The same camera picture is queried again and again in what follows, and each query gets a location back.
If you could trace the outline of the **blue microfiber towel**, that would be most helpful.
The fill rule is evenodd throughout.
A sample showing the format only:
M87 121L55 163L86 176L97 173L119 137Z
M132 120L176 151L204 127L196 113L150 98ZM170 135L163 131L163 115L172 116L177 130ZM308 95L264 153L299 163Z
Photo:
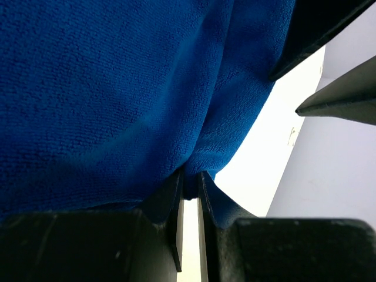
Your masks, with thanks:
M266 102L294 1L2 1L1 217L128 209L214 176Z

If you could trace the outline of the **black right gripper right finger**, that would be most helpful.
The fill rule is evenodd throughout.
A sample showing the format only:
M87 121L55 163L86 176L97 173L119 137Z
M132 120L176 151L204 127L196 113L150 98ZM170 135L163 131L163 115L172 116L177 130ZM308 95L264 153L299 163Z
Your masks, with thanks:
M203 281L374 281L375 231L356 219L261 218L197 176Z

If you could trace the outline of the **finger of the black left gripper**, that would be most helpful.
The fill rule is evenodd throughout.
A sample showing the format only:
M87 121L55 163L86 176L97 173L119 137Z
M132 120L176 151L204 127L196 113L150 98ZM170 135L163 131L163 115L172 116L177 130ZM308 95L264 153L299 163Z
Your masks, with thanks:
M375 125L375 57L316 91L296 109L296 114Z
M268 78L275 82L314 54L365 12L374 0L298 0L280 59Z

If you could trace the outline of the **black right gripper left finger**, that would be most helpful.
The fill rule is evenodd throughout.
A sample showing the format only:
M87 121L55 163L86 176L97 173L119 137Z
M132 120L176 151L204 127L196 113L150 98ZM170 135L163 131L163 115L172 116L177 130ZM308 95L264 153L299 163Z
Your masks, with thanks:
M176 281L183 172L130 211L24 213L1 224L2 281Z

